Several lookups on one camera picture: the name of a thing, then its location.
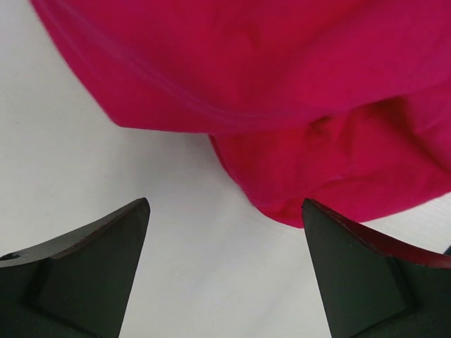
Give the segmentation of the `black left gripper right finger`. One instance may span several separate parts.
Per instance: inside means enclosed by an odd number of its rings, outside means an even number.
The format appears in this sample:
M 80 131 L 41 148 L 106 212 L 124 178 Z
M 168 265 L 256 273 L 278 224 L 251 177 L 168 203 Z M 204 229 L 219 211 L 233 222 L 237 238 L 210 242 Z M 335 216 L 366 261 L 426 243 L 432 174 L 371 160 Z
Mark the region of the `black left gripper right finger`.
M 332 337 L 450 336 L 450 256 L 312 199 L 304 201 L 302 219 Z

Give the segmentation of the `magenta t-shirt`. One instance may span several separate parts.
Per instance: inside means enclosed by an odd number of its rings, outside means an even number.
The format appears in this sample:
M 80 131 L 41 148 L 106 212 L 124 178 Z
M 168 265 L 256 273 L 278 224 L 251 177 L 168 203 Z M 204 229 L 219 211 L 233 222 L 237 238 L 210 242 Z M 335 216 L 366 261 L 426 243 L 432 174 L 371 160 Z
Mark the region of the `magenta t-shirt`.
M 264 215 L 450 192 L 449 1 L 33 1 L 122 127 L 207 134 Z

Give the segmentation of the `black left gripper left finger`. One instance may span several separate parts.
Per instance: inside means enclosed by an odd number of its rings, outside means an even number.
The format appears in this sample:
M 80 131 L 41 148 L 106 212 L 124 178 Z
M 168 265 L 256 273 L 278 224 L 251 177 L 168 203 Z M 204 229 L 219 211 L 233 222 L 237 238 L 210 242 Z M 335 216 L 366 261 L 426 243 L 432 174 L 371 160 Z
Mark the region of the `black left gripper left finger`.
M 149 224 L 137 199 L 1 257 L 2 337 L 118 337 Z

